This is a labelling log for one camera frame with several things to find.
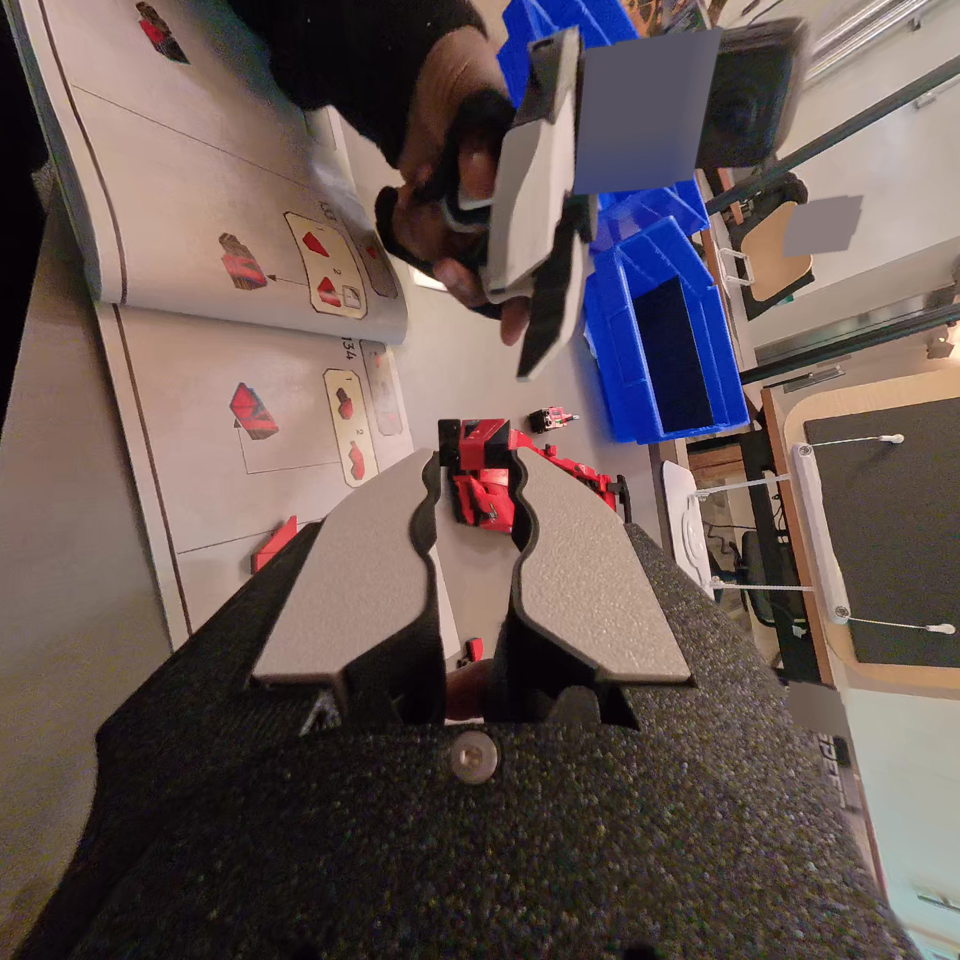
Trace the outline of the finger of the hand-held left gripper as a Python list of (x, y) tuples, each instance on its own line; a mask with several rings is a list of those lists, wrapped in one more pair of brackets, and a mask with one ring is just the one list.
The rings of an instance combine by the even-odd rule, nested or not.
[(551, 253), (565, 201), (574, 193), (583, 42), (565, 28), (528, 47), (523, 99), (500, 150), (485, 205), (458, 197), (458, 213), (486, 213), (486, 259), (476, 268), (493, 303), (532, 299), (534, 272)]
[(534, 271), (530, 318), (516, 380), (537, 378), (570, 342), (583, 306), (595, 234), (596, 200), (566, 200), (551, 252)]

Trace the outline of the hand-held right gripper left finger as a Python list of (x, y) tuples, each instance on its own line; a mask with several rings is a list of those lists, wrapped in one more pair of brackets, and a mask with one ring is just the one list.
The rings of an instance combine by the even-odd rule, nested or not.
[(354, 489), (320, 523), (252, 677), (315, 683), (348, 710), (384, 696), (442, 710), (436, 504), (439, 455), (415, 450)]

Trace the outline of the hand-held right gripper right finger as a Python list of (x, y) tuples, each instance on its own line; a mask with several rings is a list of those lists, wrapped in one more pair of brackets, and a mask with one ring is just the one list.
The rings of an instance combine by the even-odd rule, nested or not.
[(691, 687), (692, 669), (623, 520), (533, 449), (511, 458), (510, 698)]

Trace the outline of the red lego wedge piece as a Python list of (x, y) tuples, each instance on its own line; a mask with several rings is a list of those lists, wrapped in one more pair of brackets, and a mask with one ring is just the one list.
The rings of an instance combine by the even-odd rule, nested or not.
[(299, 521), (295, 514), (281, 523), (250, 556), (249, 572), (256, 575), (288, 546), (299, 533)]

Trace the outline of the red lego car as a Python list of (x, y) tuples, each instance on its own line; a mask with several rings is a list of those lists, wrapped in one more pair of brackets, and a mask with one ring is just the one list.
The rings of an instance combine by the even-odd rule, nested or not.
[(511, 429), (515, 432), (515, 439), (511, 442), (510, 453), (518, 450), (532, 450), (553, 466), (577, 479), (583, 486), (591, 489), (612, 510), (621, 511), (624, 522), (633, 521), (630, 491), (624, 476), (618, 475), (612, 478), (607, 474), (599, 473), (582, 462), (561, 457), (556, 445), (547, 443), (543, 447), (538, 447), (530, 436), (513, 426)]

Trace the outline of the person's left forearm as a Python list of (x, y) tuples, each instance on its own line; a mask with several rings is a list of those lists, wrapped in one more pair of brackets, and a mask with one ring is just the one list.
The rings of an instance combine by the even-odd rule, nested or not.
[(229, 1), (297, 108), (331, 107), (399, 168), (412, 98), (434, 46), (486, 25), (464, 1)]

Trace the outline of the lego instruction booklet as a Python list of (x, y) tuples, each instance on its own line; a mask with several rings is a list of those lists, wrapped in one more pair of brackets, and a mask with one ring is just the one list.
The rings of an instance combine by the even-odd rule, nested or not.
[(3, 2), (54, 163), (173, 647), (286, 522), (413, 443), (402, 283), (340, 116), (229, 2)]

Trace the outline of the person's left hand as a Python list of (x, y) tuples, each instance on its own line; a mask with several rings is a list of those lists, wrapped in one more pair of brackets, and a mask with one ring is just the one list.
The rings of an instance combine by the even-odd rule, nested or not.
[[(426, 264), (429, 270), (424, 273), (475, 312), (490, 304), (479, 276), (462, 262), (474, 241), (449, 225), (437, 202), (420, 201), (415, 195), (434, 175), (462, 103), (485, 91), (506, 97), (507, 86), (494, 45), (479, 28), (464, 26), (434, 44), (414, 86), (398, 160), (403, 184), (396, 188), (388, 231), (394, 246), (402, 250), (401, 259)], [(485, 130), (475, 128), (463, 136), (458, 168), (465, 198), (486, 201), (493, 197), (499, 150), (498, 139)], [(498, 304), (497, 309), (500, 339), (504, 345), (513, 346), (528, 327), (530, 300), (514, 297)]]

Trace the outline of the blue plastic bin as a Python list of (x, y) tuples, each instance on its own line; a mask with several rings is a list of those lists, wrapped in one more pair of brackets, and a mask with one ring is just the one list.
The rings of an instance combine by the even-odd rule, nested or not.
[[(529, 75), (531, 43), (570, 27), (579, 30), (585, 48), (638, 39), (642, 32), (631, 18), (628, 2), (510, 1), (502, 13), (507, 39), (497, 59), (510, 100), (521, 105)], [(591, 251), (599, 254), (664, 219), (673, 219), (685, 237), (710, 228), (695, 179), (668, 187), (605, 193), (598, 198), (598, 224)]]
[(653, 446), (748, 426), (721, 294), (675, 219), (596, 254), (593, 267), (584, 333), (613, 438)]

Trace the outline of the wooden back chair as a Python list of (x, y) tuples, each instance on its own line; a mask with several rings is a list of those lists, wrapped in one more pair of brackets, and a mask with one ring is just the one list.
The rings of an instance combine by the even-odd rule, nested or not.
[(809, 200), (809, 191), (798, 175), (781, 174), (763, 190), (739, 200), (723, 217), (730, 246), (746, 259), (733, 259), (739, 280), (752, 275), (742, 287), (748, 320), (782, 303), (790, 303), (814, 282), (813, 256), (785, 254), (786, 228), (793, 213)]

